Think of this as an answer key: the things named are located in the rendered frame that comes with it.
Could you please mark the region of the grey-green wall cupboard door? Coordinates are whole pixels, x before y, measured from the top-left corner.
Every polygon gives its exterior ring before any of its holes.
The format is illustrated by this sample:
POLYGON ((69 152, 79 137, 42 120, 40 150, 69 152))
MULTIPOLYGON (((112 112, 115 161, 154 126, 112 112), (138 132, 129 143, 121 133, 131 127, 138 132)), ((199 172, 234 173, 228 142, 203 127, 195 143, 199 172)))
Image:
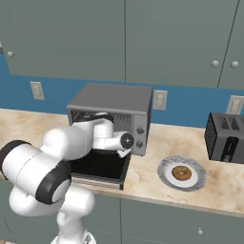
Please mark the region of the grey-green wall cupboard door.
POLYGON ((123 81, 125 0, 0 0, 0 42, 12 75, 123 81))
POLYGON ((215 88, 238 0, 126 0, 126 79, 215 88), (217 60, 216 68, 211 66, 217 60))
POLYGON ((244 90, 244 0, 239 0, 219 82, 221 89, 244 90), (233 61, 239 63, 236 69, 233 61))

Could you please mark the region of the black toaster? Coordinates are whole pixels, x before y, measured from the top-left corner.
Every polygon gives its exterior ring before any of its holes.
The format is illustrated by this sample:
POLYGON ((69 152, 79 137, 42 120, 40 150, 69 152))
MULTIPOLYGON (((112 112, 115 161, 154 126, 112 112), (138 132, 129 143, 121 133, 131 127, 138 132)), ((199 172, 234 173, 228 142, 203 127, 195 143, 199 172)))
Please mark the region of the black toaster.
POLYGON ((211 112, 204 138, 210 160, 244 164, 244 115, 211 112))

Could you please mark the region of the grey-green base cupboard door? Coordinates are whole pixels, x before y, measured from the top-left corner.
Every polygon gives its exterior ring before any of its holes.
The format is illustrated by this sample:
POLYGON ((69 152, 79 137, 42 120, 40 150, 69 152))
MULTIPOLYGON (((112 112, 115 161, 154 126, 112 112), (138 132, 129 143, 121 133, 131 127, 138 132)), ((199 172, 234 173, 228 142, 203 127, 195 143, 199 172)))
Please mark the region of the grey-green base cupboard door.
MULTIPOLYGON (((51 244, 58 235, 56 214, 24 217, 9 205, 12 185, 0 179, 0 240, 16 244, 51 244)), ((92 212, 83 218, 97 244, 121 244, 120 200, 97 194, 92 212)))
POLYGON ((121 235, 122 244, 244 244, 244 218, 122 199, 121 235))

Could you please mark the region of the grey rimmed white plate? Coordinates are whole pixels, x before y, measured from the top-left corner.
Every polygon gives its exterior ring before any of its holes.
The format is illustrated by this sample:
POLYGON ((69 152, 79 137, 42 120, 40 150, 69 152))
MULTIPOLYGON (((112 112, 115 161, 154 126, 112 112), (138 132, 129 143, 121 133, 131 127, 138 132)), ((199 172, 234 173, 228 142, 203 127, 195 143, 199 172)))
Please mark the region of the grey rimmed white plate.
POLYGON ((206 171, 199 163, 180 155, 168 156, 161 160, 157 167, 157 174, 167 186, 183 192, 198 191, 207 181, 206 171), (175 166, 188 167, 192 171, 192 177, 186 181, 177 180, 172 175, 175 166))

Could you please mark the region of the grey toaster oven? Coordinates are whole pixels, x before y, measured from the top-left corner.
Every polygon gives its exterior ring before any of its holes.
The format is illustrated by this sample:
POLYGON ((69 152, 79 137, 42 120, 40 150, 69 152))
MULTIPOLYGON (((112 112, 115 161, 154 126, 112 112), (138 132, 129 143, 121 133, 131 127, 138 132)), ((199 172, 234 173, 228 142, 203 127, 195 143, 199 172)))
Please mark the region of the grey toaster oven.
POLYGON ((73 123, 71 111, 127 114, 131 117, 131 125, 126 130, 120 130, 113 125, 113 130, 130 132, 134 137, 132 154, 143 156, 146 153, 151 124, 152 97, 153 89, 149 87, 89 83, 67 106, 69 123, 73 123), (137 128, 142 128, 144 133, 138 134, 137 128), (142 148, 136 147, 137 141, 143 143, 142 148))

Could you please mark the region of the black toaster oven door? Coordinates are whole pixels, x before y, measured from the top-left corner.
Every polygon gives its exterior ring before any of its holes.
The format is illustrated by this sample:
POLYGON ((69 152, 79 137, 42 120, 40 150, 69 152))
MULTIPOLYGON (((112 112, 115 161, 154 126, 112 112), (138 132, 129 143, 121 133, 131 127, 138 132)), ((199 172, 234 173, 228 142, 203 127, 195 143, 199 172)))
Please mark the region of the black toaster oven door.
POLYGON ((123 191, 131 156, 128 153, 121 158, 117 152, 91 151, 85 157, 71 162, 72 182, 123 191))

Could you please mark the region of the white wall outlet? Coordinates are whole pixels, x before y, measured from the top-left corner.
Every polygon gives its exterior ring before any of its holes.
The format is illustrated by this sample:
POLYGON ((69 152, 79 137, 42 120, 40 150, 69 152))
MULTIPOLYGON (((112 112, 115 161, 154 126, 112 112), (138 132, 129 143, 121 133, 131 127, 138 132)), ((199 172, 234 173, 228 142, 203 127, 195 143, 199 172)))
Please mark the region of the white wall outlet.
POLYGON ((33 95, 34 99, 37 99, 37 100, 44 100, 45 99, 44 93, 42 90, 42 85, 40 82, 31 81, 30 87, 31 87, 32 95, 33 95))
POLYGON ((165 111, 166 106, 167 106, 167 98, 168 98, 168 92, 167 91, 154 90, 153 91, 153 106, 152 106, 152 108, 154 110, 165 111))
POLYGON ((241 114, 244 105, 244 96, 232 95, 226 110, 226 114, 241 114))

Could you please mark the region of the brown bagel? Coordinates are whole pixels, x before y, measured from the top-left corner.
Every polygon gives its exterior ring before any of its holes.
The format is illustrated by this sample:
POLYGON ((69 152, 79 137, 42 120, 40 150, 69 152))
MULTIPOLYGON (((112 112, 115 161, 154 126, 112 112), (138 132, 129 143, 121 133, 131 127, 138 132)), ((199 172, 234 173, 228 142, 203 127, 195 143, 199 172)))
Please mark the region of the brown bagel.
POLYGON ((186 166, 175 166, 172 169, 172 175, 177 180, 186 181, 192 177, 192 171, 186 166))

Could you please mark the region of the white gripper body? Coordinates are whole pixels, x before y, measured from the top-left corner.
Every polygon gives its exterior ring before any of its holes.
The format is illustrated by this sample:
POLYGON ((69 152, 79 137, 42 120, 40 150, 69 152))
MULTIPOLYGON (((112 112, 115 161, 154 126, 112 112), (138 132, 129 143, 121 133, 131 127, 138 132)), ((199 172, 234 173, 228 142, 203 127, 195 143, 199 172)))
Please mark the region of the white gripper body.
POLYGON ((124 158, 131 152, 131 149, 125 150, 125 151, 117 151, 117 154, 120 158, 124 158))

